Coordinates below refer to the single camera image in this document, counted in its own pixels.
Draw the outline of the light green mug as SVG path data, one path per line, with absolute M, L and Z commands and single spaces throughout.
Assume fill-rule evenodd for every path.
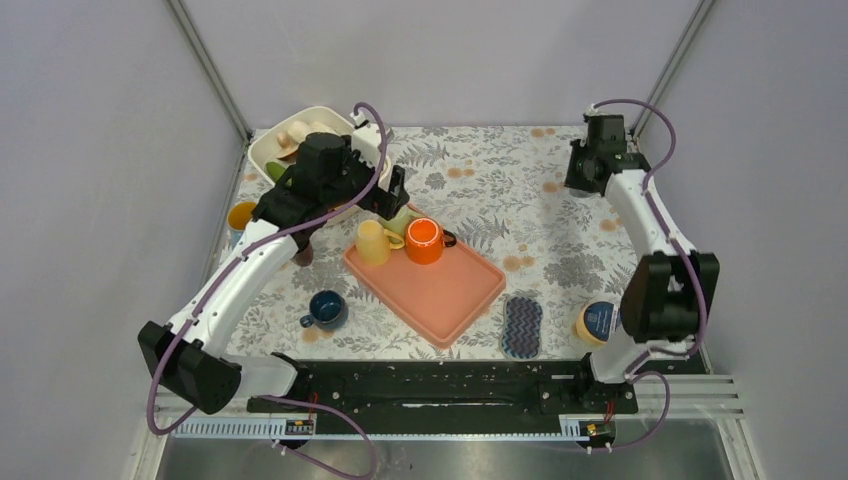
M 401 207 L 391 219 L 379 218 L 378 222 L 387 230 L 404 238 L 408 225 L 421 217 L 421 214 L 408 205 Z

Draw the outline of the yellow mug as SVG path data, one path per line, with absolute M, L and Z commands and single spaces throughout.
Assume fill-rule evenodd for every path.
M 381 266 L 391 253 L 405 247 L 405 239 L 382 226 L 376 220 L 365 220 L 359 224 L 355 236 L 355 248 L 366 265 Z

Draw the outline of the orange mug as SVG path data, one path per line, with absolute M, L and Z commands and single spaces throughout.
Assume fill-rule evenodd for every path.
M 415 264 L 433 264 L 442 257 L 445 249 L 456 244 L 456 235 L 430 217 L 416 218 L 406 227 L 405 250 Z

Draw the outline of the dark brown small mug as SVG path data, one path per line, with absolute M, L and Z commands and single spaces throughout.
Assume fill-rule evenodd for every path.
M 312 244 L 307 241 L 298 246 L 298 251 L 292 257 L 292 261 L 300 267 L 308 267 L 312 264 L 314 258 L 314 249 Z

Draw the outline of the dark blue round mug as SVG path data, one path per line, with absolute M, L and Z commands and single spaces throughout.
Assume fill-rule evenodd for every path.
M 302 328 L 316 327 L 324 332 L 335 332 L 349 318 L 349 308 L 344 298 L 332 290 L 316 293 L 309 301 L 308 312 L 299 323 Z

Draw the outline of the blue striped mug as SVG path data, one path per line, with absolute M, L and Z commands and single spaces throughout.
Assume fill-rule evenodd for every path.
M 248 223 L 252 220 L 252 212 L 256 203 L 252 201 L 240 202 L 234 205 L 227 215 L 227 227 L 229 231 L 229 245 L 234 248 Z

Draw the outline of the grey blue small mug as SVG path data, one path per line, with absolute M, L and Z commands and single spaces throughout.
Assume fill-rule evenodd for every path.
M 597 192 L 589 192 L 589 191 L 584 191 L 584 190 L 574 189 L 574 188 L 569 188 L 568 191 L 569 191 L 569 194 L 572 197 L 579 198 L 579 199 L 596 198 L 596 197 L 600 196 L 600 194 L 597 193 Z

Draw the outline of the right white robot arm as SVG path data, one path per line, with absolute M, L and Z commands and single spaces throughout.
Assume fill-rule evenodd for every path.
M 575 402 L 597 412 L 612 384 L 650 359 L 687 359 L 700 350 L 720 264 L 701 253 L 665 207 L 641 153 L 628 147 L 622 116 L 587 114 L 583 138 L 571 143 L 567 187 L 603 197 L 617 212 L 638 257 L 619 303 L 621 325 L 588 355 L 591 374 L 573 386 Z

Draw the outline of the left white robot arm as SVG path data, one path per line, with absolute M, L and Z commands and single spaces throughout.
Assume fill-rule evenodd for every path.
M 288 411 L 309 401 L 310 385 L 282 354 L 228 357 L 227 345 L 248 307 L 275 272 L 304 252 L 314 232 L 358 207 L 389 219 L 404 206 L 405 171 L 378 184 L 392 134 L 361 125 L 349 134 L 310 133 L 296 163 L 263 194 L 228 257 L 188 304 L 163 324 L 148 322 L 138 343 L 151 375 L 146 408 L 160 388 L 191 411 L 214 414 L 232 400 L 272 395 Z

